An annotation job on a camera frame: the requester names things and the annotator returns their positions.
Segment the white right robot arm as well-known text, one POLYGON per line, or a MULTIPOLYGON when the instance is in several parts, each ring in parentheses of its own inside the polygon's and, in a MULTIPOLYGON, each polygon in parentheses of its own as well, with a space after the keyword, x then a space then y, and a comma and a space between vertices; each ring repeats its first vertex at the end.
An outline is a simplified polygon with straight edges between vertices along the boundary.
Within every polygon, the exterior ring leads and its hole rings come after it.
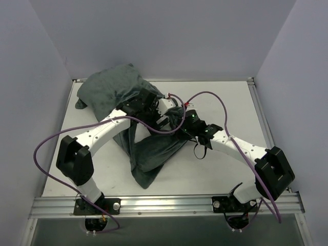
POLYGON ((241 182, 230 192, 228 207, 235 212, 246 203, 260 198, 277 200, 295 179, 295 174, 284 154, 274 146, 259 147, 240 138, 229 136, 216 124, 206 124, 195 109, 186 112, 185 121, 178 133, 188 140, 194 139, 206 150, 222 152, 249 167, 254 181, 241 182))

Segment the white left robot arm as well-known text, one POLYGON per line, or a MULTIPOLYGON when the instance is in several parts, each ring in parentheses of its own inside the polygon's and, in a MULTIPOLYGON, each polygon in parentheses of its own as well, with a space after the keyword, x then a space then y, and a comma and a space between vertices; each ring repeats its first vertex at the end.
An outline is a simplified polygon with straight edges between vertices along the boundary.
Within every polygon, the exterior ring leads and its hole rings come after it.
POLYGON ((128 129, 132 116, 159 130, 157 124, 165 120, 165 113, 176 106, 171 98, 157 97, 156 94, 142 89, 136 96, 117 105, 111 113, 101 121, 101 125, 75 137, 65 136, 59 146, 56 167, 87 198, 85 209, 92 215, 103 210, 103 196, 94 179, 93 155, 109 140, 128 129))

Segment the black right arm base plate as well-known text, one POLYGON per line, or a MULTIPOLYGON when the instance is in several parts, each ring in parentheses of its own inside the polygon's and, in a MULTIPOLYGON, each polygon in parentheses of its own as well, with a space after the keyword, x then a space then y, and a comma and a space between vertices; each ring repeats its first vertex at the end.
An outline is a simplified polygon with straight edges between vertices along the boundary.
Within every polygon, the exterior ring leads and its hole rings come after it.
POLYGON ((212 196, 211 200, 214 213, 249 213, 258 208, 255 200, 240 203, 234 196, 212 196))

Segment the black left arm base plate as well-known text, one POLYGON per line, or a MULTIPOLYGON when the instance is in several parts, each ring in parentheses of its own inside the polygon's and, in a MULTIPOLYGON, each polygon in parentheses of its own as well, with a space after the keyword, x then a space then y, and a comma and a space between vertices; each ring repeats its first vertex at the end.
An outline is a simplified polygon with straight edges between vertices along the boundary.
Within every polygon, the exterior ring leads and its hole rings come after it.
MULTIPOLYGON (((97 201, 95 204, 111 215, 118 215, 120 213, 120 198, 100 198, 99 201, 97 201)), ((102 214, 104 213, 101 210, 95 208, 83 198, 78 198, 75 201, 73 215, 89 216, 102 214)))

